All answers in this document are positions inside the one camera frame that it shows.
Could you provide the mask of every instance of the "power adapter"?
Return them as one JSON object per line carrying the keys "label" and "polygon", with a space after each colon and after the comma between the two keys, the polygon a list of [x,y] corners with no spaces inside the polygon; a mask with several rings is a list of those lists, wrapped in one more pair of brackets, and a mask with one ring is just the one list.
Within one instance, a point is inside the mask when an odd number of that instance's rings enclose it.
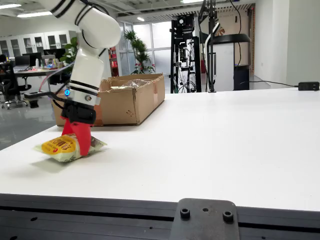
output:
{"label": "power adapter", "polygon": [[299,82],[299,91],[319,91],[320,83],[318,81]]}

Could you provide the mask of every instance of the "blue indicator light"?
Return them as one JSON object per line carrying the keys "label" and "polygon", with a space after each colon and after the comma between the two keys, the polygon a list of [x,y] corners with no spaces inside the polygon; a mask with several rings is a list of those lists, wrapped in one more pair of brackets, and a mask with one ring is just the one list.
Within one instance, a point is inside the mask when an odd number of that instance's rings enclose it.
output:
{"label": "blue indicator light", "polygon": [[66,89],[66,90],[64,91],[64,95],[65,95],[66,97],[68,97],[68,96],[70,95],[70,90],[69,90],[69,89]]}

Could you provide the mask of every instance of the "ceiling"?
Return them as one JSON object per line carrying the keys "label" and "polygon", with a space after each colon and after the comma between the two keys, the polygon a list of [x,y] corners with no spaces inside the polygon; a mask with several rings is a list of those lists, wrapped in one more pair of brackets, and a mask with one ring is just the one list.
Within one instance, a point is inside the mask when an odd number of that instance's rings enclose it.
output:
{"label": "ceiling", "polygon": [[[238,9],[248,9],[256,0],[233,0]],[[18,14],[44,12],[41,0],[0,0],[0,5],[21,4],[21,7],[0,9],[0,15],[15,17]],[[118,21],[140,23],[137,17],[146,22],[168,21],[174,16],[198,14],[202,2],[183,4],[181,0],[91,0],[113,11]],[[218,11],[233,11],[229,0],[216,0]]]}

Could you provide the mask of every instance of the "white cabinet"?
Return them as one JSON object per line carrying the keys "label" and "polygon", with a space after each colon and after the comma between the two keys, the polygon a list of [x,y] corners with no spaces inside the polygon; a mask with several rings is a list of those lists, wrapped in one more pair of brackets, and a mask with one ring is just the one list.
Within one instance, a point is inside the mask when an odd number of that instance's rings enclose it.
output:
{"label": "white cabinet", "polygon": [[22,35],[20,36],[20,38],[21,38],[23,54],[31,54],[31,53],[44,54],[44,49],[47,49],[44,33]]}
{"label": "white cabinet", "polygon": [[64,49],[70,40],[76,37],[75,31],[54,31],[44,33],[47,49]]}
{"label": "white cabinet", "polygon": [[42,53],[45,49],[64,49],[75,31],[54,31],[0,38],[0,54],[15,58],[22,54]]}
{"label": "white cabinet", "polygon": [[18,36],[0,38],[0,52],[8,58],[21,56],[21,46],[21,41]]}

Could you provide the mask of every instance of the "desk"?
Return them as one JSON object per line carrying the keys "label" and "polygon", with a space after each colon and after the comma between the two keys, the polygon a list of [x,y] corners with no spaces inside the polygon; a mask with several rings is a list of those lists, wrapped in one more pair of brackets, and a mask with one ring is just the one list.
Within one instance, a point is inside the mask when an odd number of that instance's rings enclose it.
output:
{"label": "desk", "polygon": [[319,109],[294,88],[167,94],[140,126],[92,128],[108,146],[70,164],[32,149],[56,126],[0,151],[0,193],[319,211]]}
{"label": "desk", "polygon": [[16,78],[30,78],[30,77],[41,77],[41,76],[48,76],[52,73],[54,73],[57,69],[54,70],[50,70],[50,69],[39,69],[37,71],[15,71],[14,75]]}

